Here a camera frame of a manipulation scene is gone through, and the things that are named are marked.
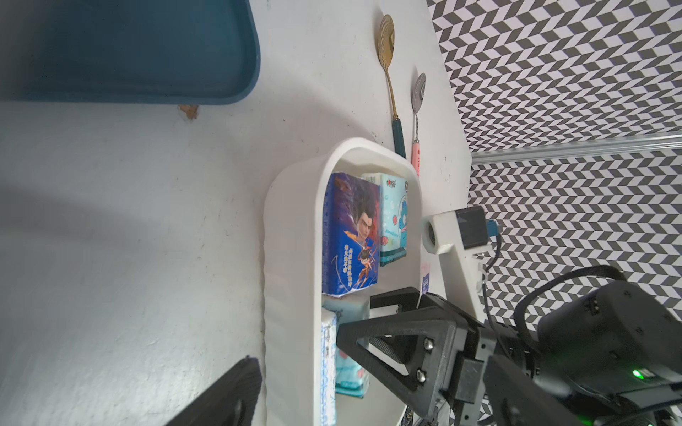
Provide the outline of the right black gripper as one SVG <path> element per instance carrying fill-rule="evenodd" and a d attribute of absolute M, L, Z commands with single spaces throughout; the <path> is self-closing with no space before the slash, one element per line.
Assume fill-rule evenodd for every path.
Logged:
<path fill-rule="evenodd" d="M 571 387 L 514 328 L 482 323 L 432 293 L 420 298 L 414 287 L 372 296 L 371 310 L 398 313 L 340 326 L 337 347 L 421 424 L 580 424 L 564 405 Z"/>

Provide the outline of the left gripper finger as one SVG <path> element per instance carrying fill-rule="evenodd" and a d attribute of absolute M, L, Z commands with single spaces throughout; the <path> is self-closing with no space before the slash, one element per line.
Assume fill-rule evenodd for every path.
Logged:
<path fill-rule="evenodd" d="M 255 414 L 262 382 L 259 361 L 245 357 L 167 425 L 249 426 Z"/>

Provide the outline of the teal tissue pack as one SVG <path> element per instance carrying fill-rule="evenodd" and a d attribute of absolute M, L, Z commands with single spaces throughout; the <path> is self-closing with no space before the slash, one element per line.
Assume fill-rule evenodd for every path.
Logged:
<path fill-rule="evenodd" d="M 339 298 L 324 296 L 323 308 L 336 315 L 337 335 L 339 335 L 341 325 L 364 321 L 370 318 L 369 297 L 362 296 L 360 293 L 353 293 Z M 369 375 L 365 369 L 355 360 L 348 357 L 337 345 L 336 392 L 362 399 L 368 389 Z"/>
<path fill-rule="evenodd" d="M 407 255 L 408 181 L 385 173 L 365 173 L 362 178 L 379 186 L 379 262 L 387 266 Z"/>

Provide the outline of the clear light blue tissue pack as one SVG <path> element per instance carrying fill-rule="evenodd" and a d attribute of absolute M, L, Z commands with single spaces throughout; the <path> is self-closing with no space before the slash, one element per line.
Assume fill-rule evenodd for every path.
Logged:
<path fill-rule="evenodd" d="M 337 315 L 321 309 L 321 425 L 335 425 Z"/>

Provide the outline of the cartoon dark blue tissue pack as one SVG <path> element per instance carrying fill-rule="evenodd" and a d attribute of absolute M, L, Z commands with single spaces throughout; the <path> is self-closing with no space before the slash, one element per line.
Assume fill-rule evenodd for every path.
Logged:
<path fill-rule="evenodd" d="M 380 188 L 343 172 L 330 176 L 323 203 L 321 291 L 339 298 L 378 282 Z"/>

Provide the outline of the white plastic storage box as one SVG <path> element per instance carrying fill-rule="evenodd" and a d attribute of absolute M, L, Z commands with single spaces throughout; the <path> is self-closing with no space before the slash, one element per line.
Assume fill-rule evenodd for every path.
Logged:
<path fill-rule="evenodd" d="M 408 255 L 379 272 L 373 291 L 419 288 L 422 193 L 410 162 L 366 140 L 344 140 L 328 153 L 285 168 L 264 207 L 266 422 L 321 422 L 321 279 L 323 200 L 334 172 L 383 172 L 408 181 Z"/>

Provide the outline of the pink tissue pack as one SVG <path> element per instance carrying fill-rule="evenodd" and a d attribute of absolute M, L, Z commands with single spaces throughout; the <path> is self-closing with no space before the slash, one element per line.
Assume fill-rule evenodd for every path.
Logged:
<path fill-rule="evenodd" d="M 421 293 L 426 294 L 429 292 L 430 289 L 430 280 L 431 280 L 431 266 L 429 263 L 422 263 L 420 267 L 420 276 L 421 276 Z"/>

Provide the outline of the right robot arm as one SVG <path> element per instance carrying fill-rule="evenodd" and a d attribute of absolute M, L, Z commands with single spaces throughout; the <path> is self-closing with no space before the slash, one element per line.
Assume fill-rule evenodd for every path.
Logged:
<path fill-rule="evenodd" d="M 605 284 L 527 327 L 532 292 L 513 326 L 481 322 L 442 296 L 405 288 L 373 296 L 396 313 L 340 326 L 337 346 L 425 425 L 678 425 L 681 324 L 612 266 L 557 284 Z"/>

